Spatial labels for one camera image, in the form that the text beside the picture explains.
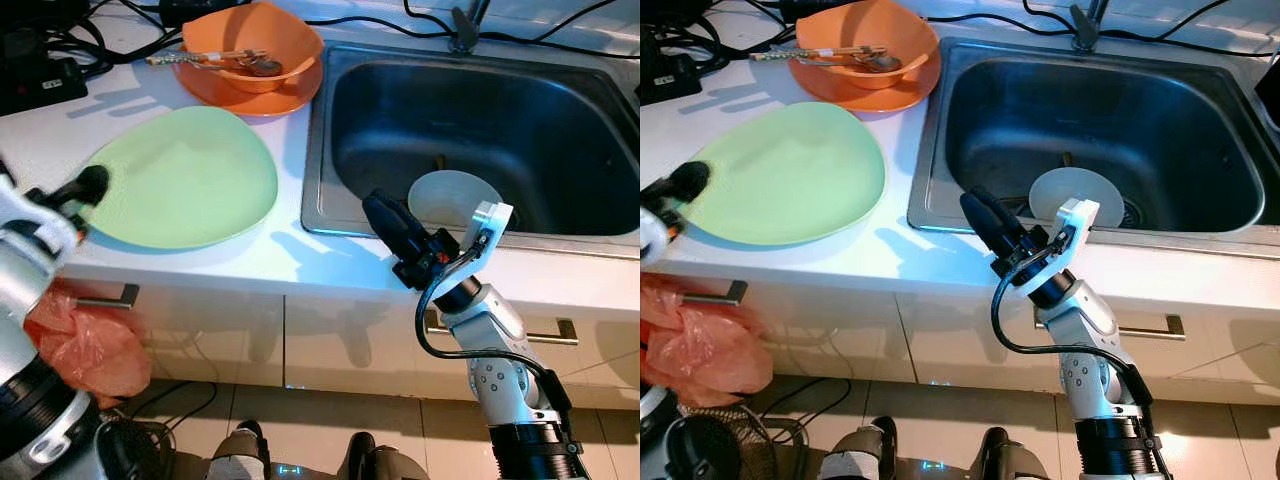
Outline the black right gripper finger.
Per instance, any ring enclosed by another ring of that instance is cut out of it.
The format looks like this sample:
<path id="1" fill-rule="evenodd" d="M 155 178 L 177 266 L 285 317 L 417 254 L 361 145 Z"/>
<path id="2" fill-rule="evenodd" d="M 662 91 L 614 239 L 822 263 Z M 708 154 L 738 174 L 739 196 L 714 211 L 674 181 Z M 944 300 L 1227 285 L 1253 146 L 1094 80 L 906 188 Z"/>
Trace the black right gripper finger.
<path id="1" fill-rule="evenodd" d="M 362 200 L 362 209 L 376 237 L 396 255 L 396 246 L 420 241 L 421 223 L 407 206 L 387 193 L 370 193 Z"/>
<path id="2" fill-rule="evenodd" d="M 970 228 L 993 253 L 1019 246 L 1019 220 L 987 189 L 968 189 L 960 205 Z"/>
<path id="3" fill-rule="evenodd" d="M 1041 250 L 1041 239 L 982 187 L 970 188 L 970 228 L 997 256 L 1009 256 L 1019 250 L 1032 253 Z"/>
<path id="4" fill-rule="evenodd" d="M 422 259 L 440 252 L 422 223 L 384 189 L 372 191 L 372 230 L 397 259 Z"/>

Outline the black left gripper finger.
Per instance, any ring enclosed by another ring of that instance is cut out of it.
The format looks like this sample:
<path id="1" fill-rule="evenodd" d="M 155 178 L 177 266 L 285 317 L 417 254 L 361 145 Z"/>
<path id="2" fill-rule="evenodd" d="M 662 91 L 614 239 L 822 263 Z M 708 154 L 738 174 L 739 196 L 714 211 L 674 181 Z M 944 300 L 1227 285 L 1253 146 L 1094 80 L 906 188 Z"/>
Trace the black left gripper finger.
<path id="1" fill-rule="evenodd" d="M 109 170 L 102 165 L 88 165 L 65 186 L 78 187 L 76 197 L 79 201 L 101 201 L 109 188 Z"/>
<path id="2" fill-rule="evenodd" d="M 705 189 L 710 173 L 710 166 L 677 166 L 667 177 L 667 206 L 678 209 L 680 205 L 691 204 Z"/>
<path id="3" fill-rule="evenodd" d="M 660 196 L 699 196 L 709 182 L 709 165 L 703 161 L 687 161 L 677 166 L 667 177 L 655 182 Z"/>
<path id="4" fill-rule="evenodd" d="M 109 170 L 82 170 L 61 188 L 61 210 L 64 214 L 73 214 L 86 206 L 96 207 L 108 192 L 109 183 Z"/>

